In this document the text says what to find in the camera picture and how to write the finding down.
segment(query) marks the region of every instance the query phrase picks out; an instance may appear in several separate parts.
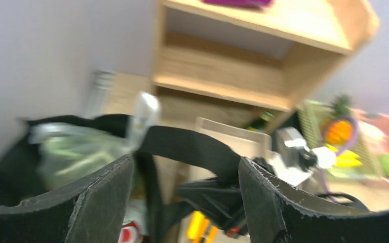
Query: wooden shelf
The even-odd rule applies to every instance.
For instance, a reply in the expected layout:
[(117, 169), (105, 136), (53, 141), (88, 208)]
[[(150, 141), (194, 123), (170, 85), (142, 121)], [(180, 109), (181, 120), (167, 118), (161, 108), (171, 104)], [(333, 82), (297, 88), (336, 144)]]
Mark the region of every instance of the wooden shelf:
[(352, 51), (327, 0), (275, 0), (270, 7), (259, 9), (211, 5), (202, 0), (165, 0), (165, 5), (332, 52)]
[(290, 110), (280, 61), (184, 34), (166, 35), (153, 81), (159, 87)]

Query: purple cable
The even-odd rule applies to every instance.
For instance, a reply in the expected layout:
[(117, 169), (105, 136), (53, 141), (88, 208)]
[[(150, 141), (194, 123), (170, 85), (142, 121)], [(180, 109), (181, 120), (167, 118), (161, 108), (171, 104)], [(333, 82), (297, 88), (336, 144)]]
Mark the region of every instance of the purple cable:
[[(336, 154), (336, 157), (340, 156), (342, 153), (344, 153), (346, 150), (352, 148), (355, 143), (357, 142), (357, 138), (359, 137), (359, 123), (357, 122), (356, 119), (354, 119), (353, 117), (351, 116), (341, 116), (341, 117), (338, 117), (337, 119), (335, 119), (334, 121), (332, 121), (330, 124), (327, 125), (326, 129), (324, 129), (321, 133), (321, 138), (322, 138), (322, 144), (325, 144), (326, 143), (326, 135), (327, 133), (332, 129), (333, 125), (335, 125), (336, 123), (340, 122), (341, 120), (346, 120), (348, 121), (349, 123), (351, 123), (351, 125), (353, 126), (353, 131), (352, 131), (352, 134), (348, 140), (347, 143), (345, 143), (340, 149), (338, 149), (338, 151), (335, 153)], [(323, 188), (324, 188), (324, 191), (327, 193), (327, 194), (332, 194), (332, 192), (330, 191), (330, 188), (329, 186), (327, 185), (327, 180), (326, 180), (326, 173), (324, 172), (324, 169), (320, 168), (320, 177), (321, 177), (321, 183), (323, 184)], [(334, 198), (334, 197), (330, 197), (330, 199), (334, 202), (334, 203), (338, 203), (339, 201)]]

